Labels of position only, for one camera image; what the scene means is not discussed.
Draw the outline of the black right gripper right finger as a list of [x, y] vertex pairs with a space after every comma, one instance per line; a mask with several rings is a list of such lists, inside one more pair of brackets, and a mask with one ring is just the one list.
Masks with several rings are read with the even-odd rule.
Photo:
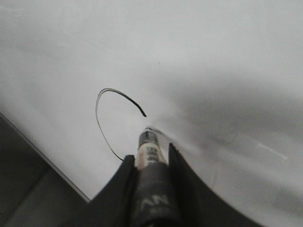
[[259, 227], [215, 194], [169, 144], [169, 172], [184, 227]]

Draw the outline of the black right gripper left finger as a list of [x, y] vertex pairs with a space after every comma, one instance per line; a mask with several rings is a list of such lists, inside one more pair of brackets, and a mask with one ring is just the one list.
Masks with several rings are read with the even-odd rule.
[[137, 170], [127, 155], [106, 186], [61, 227], [127, 227]]

